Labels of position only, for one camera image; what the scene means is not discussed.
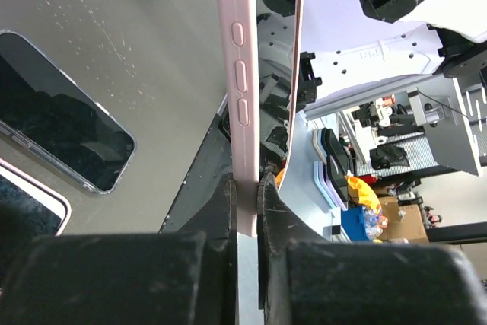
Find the pink phone case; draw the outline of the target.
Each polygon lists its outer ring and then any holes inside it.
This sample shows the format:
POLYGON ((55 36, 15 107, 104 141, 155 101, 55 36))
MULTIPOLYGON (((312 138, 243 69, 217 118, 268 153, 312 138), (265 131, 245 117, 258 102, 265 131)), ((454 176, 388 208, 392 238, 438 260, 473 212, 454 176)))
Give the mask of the pink phone case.
POLYGON ((1 222, 12 218, 33 235, 60 235, 72 215, 60 193, 1 160, 1 222))

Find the teal-edged black smartphone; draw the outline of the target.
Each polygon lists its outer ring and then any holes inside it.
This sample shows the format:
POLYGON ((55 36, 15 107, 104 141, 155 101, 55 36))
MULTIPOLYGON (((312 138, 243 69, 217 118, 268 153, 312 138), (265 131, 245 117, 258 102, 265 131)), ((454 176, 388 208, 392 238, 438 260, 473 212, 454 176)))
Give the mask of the teal-edged black smartphone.
POLYGON ((280 186, 291 144, 298 89, 302 0, 256 0, 261 171, 280 186))

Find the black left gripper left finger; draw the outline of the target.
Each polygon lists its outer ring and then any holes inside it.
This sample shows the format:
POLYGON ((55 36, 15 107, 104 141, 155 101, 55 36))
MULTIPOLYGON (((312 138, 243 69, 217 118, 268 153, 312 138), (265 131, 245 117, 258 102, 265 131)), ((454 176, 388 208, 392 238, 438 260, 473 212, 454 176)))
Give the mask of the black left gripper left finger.
POLYGON ((2 286, 3 324, 234 324, 237 188, 179 230, 38 239, 2 286))

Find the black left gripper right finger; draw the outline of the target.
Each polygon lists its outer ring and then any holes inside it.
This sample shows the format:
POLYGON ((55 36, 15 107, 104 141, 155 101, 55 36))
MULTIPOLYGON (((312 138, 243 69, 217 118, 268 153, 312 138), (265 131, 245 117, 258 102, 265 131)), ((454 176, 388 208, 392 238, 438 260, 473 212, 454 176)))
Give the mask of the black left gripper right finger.
POLYGON ((486 293, 448 245, 332 243, 257 193, 259 306, 267 324, 484 324, 486 293))

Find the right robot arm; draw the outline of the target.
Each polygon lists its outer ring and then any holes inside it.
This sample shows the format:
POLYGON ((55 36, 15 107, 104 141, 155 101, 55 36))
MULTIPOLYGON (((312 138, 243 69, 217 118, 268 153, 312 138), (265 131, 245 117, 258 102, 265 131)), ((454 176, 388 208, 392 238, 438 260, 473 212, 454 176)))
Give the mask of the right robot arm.
POLYGON ((486 0, 257 0, 257 11, 300 20, 301 48, 323 81, 311 116, 457 77, 486 51, 486 0))

